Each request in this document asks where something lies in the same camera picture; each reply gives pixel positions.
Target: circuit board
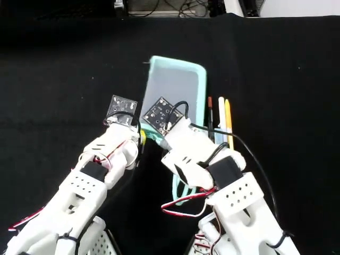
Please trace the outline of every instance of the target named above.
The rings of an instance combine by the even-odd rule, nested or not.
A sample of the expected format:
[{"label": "circuit board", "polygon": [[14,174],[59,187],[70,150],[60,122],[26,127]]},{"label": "circuit board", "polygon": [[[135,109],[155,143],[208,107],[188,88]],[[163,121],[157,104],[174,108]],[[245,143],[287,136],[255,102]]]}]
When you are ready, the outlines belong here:
[{"label": "circuit board", "polygon": [[136,101],[113,95],[110,106],[107,110],[106,121],[108,123],[116,122],[125,126],[130,126],[133,119],[132,116],[125,114],[117,114],[114,116],[111,115],[114,112],[128,112],[134,114],[134,112],[136,111],[136,107],[137,107]]},{"label": "circuit board", "polygon": [[160,97],[156,103],[148,110],[143,119],[150,124],[158,133],[165,136],[168,131],[183,117],[183,114],[175,109],[169,119],[168,130],[165,130],[166,120],[173,105],[165,98]]}]

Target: yellow pencil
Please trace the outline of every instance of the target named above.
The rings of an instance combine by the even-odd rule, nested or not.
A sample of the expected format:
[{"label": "yellow pencil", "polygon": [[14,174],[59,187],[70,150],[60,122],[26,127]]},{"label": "yellow pencil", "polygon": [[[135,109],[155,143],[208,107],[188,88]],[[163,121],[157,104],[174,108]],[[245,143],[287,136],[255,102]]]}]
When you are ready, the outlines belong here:
[{"label": "yellow pencil", "polygon": [[[230,111],[230,103],[229,100],[226,99],[225,100],[225,120],[226,120],[226,126],[227,126],[227,132],[232,133],[233,129],[232,129],[232,113]],[[234,140],[233,137],[231,135],[228,135],[228,143],[230,148],[233,150],[234,149]]]}]

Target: mint green case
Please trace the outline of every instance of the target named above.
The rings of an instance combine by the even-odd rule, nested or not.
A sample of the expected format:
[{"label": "mint green case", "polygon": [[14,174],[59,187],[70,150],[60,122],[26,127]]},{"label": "mint green case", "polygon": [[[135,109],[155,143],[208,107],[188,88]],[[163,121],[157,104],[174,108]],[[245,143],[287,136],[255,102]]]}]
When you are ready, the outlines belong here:
[{"label": "mint green case", "polygon": [[158,144],[163,137],[142,117],[160,98],[172,105],[185,100],[189,104],[189,118],[203,125],[206,104],[207,72],[198,64],[187,61],[153,56],[150,59],[149,78],[140,114],[142,129],[148,138]]}]

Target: black tablecloth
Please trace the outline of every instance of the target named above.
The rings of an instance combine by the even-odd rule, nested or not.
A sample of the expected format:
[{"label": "black tablecloth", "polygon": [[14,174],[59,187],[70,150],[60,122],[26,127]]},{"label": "black tablecloth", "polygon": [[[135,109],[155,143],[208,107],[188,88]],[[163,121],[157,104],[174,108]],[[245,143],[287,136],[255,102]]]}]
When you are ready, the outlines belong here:
[{"label": "black tablecloth", "polygon": [[[262,162],[301,253],[339,253],[339,31],[337,17],[0,20],[3,245],[105,130],[112,94],[141,105],[145,62],[161,55],[201,64],[208,94],[230,99],[234,132]],[[196,230],[160,211],[171,199],[160,154],[148,141],[131,185],[100,212],[123,254],[182,254]]]}]

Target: black cable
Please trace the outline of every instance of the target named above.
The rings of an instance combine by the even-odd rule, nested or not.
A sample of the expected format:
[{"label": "black cable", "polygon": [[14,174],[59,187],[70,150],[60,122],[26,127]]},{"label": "black cable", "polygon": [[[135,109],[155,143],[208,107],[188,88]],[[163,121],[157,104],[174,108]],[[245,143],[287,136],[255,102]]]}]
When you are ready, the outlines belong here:
[{"label": "black cable", "polygon": [[271,195],[271,200],[272,200],[272,203],[273,203],[273,211],[274,211],[274,215],[275,215],[275,218],[277,220],[277,222],[279,222],[279,218],[278,218],[278,209],[277,209],[277,205],[276,205],[276,199],[275,199],[275,195],[274,195],[274,191],[273,191],[273,188],[271,187],[271,184],[270,184],[270,181],[268,179],[268,176],[265,172],[265,170],[263,169],[260,161],[258,161],[257,157],[254,155],[254,153],[249,149],[249,147],[247,146],[247,144],[236,134],[233,134],[233,133],[228,133],[228,132],[224,132],[224,131],[219,131],[219,130],[211,130],[211,129],[208,129],[204,126],[198,126],[196,124],[193,124],[191,123],[190,124],[191,126],[193,126],[194,128],[197,128],[197,129],[202,129],[202,130],[206,130],[206,131],[212,131],[214,133],[219,133],[219,134],[226,134],[226,135],[231,135],[232,137],[235,137],[236,139],[239,140],[239,142],[246,148],[246,150],[248,151],[248,153],[252,156],[252,158],[254,159],[255,163],[257,164],[258,168],[260,169],[261,171],[261,174],[263,175],[264,179],[265,179],[265,182],[267,183],[267,186],[268,186],[268,190],[269,190],[269,193]]},{"label": "black cable", "polygon": [[291,236],[294,236],[294,235],[287,232],[287,231],[283,231],[282,236],[281,236],[280,240],[277,242],[277,244],[271,245],[271,244],[267,243],[267,245],[269,247],[271,247],[272,249],[277,249],[281,246],[281,244],[283,243],[283,241],[285,240],[286,237],[291,237]]},{"label": "black cable", "polygon": [[111,113],[111,114],[107,115],[105,117],[104,121],[103,121],[104,125],[109,126],[109,123],[107,122],[107,119],[112,117],[112,116],[114,116],[114,115],[117,115],[117,114],[123,114],[123,115],[131,116],[132,117],[132,121],[134,119],[136,119],[136,121],[137,121],[139,137],[138,137],[138,155],[137,155],[137,160],[136,161],[138,162],[139,159],[140,159],[141,152],[142,152],[142,142],[141,142],[142,141],[141,140],[141,136],[142,136],[141,130],[142,130],[142,128],[141,128],[141,124],[140,124],[139,118],[137,116],[135,116],[134,114],[132,114],[132,113],[124,112],[124,111],[118,111],[118,112],[114,112],[114,113]]},{"label": "black cable", "polygon": [[227,142],[223,142],[221,143],[213,152],[212,154],[209,156],[209,158],[207,158],[206,161],[203,162],[203,164],[205,165],[209,165],[209,163],[212,161],[212,159],[224,148],[228,148],[228,143]]},{"label": "black cable", "polygon": [[80,247],[80,241],[83,238],[85,232],[87,231],[87,229],[91,226],[91,224],[93,223],[94,217],[96,215],[97,212],[95,212],[93,214],[93,216],[90,218],[90,220],[85,224],[84,228],[82,229],[82,231],[80,232],[77,241],[75,243],[75,250],[74,250],[74,255],[79,255],[79,247]]},{"label": "black cable", "polygon": [[177,104],[175,104],[170,112],[168,113],[168,115],[166,116],[166,120],[165,120],[165,126],[164,126],[164,129],[167,130],[168,129],[168,125],[169,125],[169,122],[170,122],[170,118],[171,118],[171,115],[172,113],[181,105],[185,105],[185,113],[184,113],[184,116],[185,118],[188,118],[188,113],[189,113],[189,104],[187,101],[179,101]]},{"label": "black cable", "polygon": [[188,5],[188,10],[191,12],[192,15],[198,17],[198,18],[204,18],[207,14],[208,14],[208,8],[206,7],[206,5],[203,2],[200,2],[199,0],[196,0],[196,2],[198,3],[197,5],[201,5],[205,8],[205,12],[203,15],[197,15],[196,13],[191,11],[191,8],[193,8],[194,6],[190,6]]},{"label": "black cable", "polygon": [[155,5],[155,7],[152,9],[152,11],[146,15],[135,15],[135,14],[131,14],[129,13],[129,16],[133,16],[133,17],[139,17],[139,18],[145,18],[147,16],[150,16],[151,14],[153,14],[155,12],[155,10],[158,8],[160,0],[157,0],[157,3]]}]

